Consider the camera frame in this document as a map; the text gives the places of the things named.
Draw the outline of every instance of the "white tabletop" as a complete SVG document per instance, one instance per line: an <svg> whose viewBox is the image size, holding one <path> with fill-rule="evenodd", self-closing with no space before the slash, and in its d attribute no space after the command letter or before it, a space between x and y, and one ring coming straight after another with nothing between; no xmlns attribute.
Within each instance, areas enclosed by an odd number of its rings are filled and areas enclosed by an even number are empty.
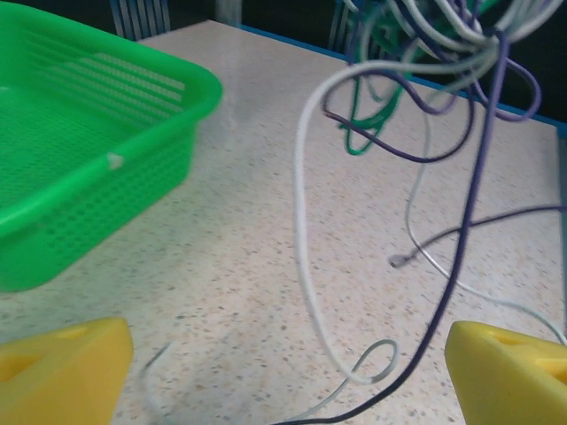
<svg viewBox="0 0 567 425"><path fill-rule="evenodd" d="M282 421L342 381L315 337L298 284L291 172L301 108L344 64L213 22L144 43L209 68L223 79L228 101L201 126L182 186L53 282L0 295L0 342L121 315L136 352L113 425L151 423L137 375L168 342L174 343L155 364L149 386L163 412L174 412L171 421ZM334 107L346 112L349 96L343 93ZM371 113L370 107L363 101L363 111ZM448 116L435 119L436 151L457 140L465 117L461 99ZM459 155L431 167L416 204L418 235L459 222L479 130L478 122ZM384 139L421 151L423 119L407 96ZM476 216L557 202L556 145L549 125L498 122ZM373 341L397 339L402 357L396 375L414 353L445 284L423 259L401 270L387 263L411 248L403 209L416 166L378 148L347 155L342 133L320 114L309 132L306 164L314 279L334 343L354 363ZM446 240L432 252L449 265L453 248ZM554 213L476 229L462 280L561 324L561 252ZM457 290L417 371L352 423L463 423L443 358L456 320L553 339L534 319ZM364 371L375 373L388 354L373 355ZM352 385L322 414L343 413L386 384Z"/></svg>

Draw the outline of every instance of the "table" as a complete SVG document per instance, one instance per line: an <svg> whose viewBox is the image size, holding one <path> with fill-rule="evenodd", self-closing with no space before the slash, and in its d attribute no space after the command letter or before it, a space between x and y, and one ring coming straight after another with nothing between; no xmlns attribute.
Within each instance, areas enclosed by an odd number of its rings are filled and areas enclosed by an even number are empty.
<svg viewBox="0 0 567 425"><path fill-rule="evenodd" d="M203 123L189 179L38 289L0 295L0 342L108 315L128 319L135 358L113 425L152 422L138 374L168 342L148 386L179 424L267 424L301 413L342 381L319 345L298 284L292 230L292 154L308 94L339 60L206 22L144 41L212 70L227 103ZM417 86L422 96L431 89ZM348 90L334 101L347 111ZM435 150L455 142L466 113L435 120ZM370 103L363 102L363 111ZM426 237L461 217L480 125L456 157L431 168L417 201ZM408 97L384 139L418 153L423 119ZM557 140L549 125L498 122L477 217L558 202ZM408 363L445 279L423 259L401 270L390 255L411 243L403 209L416 166L378 148L346 154L321 116L307 142L307 200L315 284L334 343L354 363L382 337ZM462 280L563 322L559 217L546 213L474 230ZM432 252L450 264L454 242ZM356 424L463 423L443 359L453 321L483 321L553 337L532 318L460 290L408 382ZM372 356L366 374L385 364ZM378 388L352 385L325 415L343 413Z"/></svg>

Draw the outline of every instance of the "speckled countertop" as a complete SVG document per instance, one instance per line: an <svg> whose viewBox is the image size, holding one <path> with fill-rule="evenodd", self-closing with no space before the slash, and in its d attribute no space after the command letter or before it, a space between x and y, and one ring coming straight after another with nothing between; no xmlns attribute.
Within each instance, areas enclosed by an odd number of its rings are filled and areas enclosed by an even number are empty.
<svg viewBox="0 0 567 425"><path fill-rule="evenodd" d="M122 315L136 353L113 425L152 423L136 377L170 341L149 387L163 412L174 412L171 421L283 420L341 382L315 338L297 282L291 167L308 93L343 64L211 22L145 43L217 73L228 86L228 103L201 126L193 170L181 187L55 281L0 295L0 342ZM345 111L347 99L337 97L336 109ZM435 121L437 151L454 143L464 116L461 100ZM460 219L479 127L460 155L431 168L416 205L418 235ZM421 115L404 97L384 138L418 153L422 132ZM477 216L557 201L556 143L548 125L499 122ZM401 370L445 283L422 259L401 270L387 264L411 246L403 209L415 174L416 166L378 148L348 156L334 124L313 120L307 199L314 278L335 344L353 363L371 342L391 337L401 344ZM447 264L453 247L447 240L433 252ZM513 220L473 232L462 280L562 323L561 257L555 214ZM449 326L462 319L552 338L532 318L458 290L407 384L352 423L462 423L443 360ZM386 354L373 356L373 369ZM353 385L324 414L342 413L378 390Z"/></svg>

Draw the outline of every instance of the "basket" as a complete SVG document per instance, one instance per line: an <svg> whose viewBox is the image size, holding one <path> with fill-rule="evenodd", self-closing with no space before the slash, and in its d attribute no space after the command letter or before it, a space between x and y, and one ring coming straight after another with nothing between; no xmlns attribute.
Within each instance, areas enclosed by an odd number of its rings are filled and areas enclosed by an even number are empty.
<svg viewBox="0 0 567 425"><path fill-rule="evenodd" d="M206 69L0 2L0 290L47 282L182 182Z"/></svg>

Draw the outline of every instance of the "dark background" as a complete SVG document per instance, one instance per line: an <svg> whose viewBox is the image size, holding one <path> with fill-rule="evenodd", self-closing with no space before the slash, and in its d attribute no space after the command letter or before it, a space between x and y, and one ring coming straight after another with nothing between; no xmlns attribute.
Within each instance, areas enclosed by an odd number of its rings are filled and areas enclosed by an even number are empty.
<svg viewBox="0 0 567 425"><path fill-rule="evenodd" d="M15 3L34 6L115 33L109 0L91 0L86 6L77 0L13 0ZM214 19L214 0L169 0L169 15L173 29L186 27L206 19ZM500 9L493 12L497 16ZM293 38L315 46L327 48L330 26L335 11L333 0L243 0L243 24ZM485 17L486 23L493 17ZM567 73L567 4L539 30L523 41L514 44L511 58L527 67L540 82L543 103L539 110L555 120L567 121L567 106L563 101L567 85L563 75ZM435 82L443 78L427 77ZM481 80L488 90L490 76ZM520 77L507 75L501 101L504 104L526 109L531 94Z"/></svg>

